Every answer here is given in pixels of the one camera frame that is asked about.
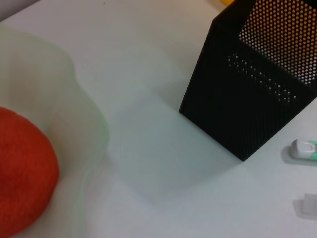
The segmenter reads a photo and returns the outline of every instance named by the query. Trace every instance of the clear plastic container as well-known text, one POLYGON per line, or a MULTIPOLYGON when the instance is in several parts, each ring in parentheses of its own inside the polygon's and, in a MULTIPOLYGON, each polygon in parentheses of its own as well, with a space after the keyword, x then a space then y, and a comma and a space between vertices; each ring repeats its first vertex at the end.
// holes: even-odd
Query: clear plastic container
POLYGON ((50 139, 60 167, 45 213, 16 237, 84 238, 85 180, 104 156, 105 119, 60 48, 0 26, 0 52, 0 106, 26 117, 50 139))

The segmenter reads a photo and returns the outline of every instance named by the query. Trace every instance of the perforated metal container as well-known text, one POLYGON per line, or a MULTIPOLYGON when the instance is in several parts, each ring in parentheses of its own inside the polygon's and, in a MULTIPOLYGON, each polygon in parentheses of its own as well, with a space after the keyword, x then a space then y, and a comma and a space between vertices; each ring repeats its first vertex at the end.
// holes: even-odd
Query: perforated metal container
POLYGON ((249 158, 317 96, 316 4, 236 0, 212 22, 180 112, 249 158))

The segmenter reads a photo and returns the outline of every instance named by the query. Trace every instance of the yellow object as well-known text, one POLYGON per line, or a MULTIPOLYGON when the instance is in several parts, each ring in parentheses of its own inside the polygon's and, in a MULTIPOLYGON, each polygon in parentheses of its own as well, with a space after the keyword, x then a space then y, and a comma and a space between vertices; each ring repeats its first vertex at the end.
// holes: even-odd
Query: yellow object
POLYGON ((234 0, 221 0, 224 4, 229 5, 231 4, 234 0))

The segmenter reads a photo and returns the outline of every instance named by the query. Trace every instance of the mesh holes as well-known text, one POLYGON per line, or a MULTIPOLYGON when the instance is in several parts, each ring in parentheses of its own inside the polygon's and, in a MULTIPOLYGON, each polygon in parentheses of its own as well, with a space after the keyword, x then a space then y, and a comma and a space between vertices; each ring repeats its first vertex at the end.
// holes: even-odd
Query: mesh holes
POLYGON ((242 42, 306 86, 317 75, 317 10, 302 0, 257 0, 242 42))
POLYGON ((255 68, 250 61, 240 58, 237 53, 228 56, 228 65, 239 75, 242 74, 246 79, 253 80, 259 88, 265 89, 279 102, 290 104, 297 99, 285 84, 276 83, 274 77, 264 73, 259 68, 255 68))

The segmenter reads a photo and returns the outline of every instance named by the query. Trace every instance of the orange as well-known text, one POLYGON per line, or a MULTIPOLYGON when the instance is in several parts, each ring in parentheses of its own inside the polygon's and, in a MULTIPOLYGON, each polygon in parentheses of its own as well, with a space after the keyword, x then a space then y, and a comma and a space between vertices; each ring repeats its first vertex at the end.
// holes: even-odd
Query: orange
POLYGON ((0 238, 33 224, 59 175, 50 141, 32 123, 0 107, 0 238))

